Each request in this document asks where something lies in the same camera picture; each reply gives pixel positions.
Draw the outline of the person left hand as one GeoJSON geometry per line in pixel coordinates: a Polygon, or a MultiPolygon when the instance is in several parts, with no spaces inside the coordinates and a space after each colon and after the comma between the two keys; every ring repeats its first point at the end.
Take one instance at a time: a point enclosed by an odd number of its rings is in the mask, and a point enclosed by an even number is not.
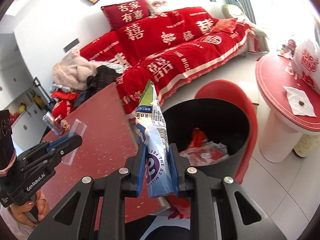
{"type": "Polygon", "coordinates": [[[22,206],[16,205],[14,203],[10,205],[12,215],[22,225],[35,227],[50,212],[50,206],[44,197],[43,191],[41,189],[38,190],[35,193],[35,196],[35,204],[32,201],[27,201],[22,206]],[[30,212],[34,206],[36,206],[38,209],[38,222],[33,222],[27,217],[27,213],[30,212]]]}

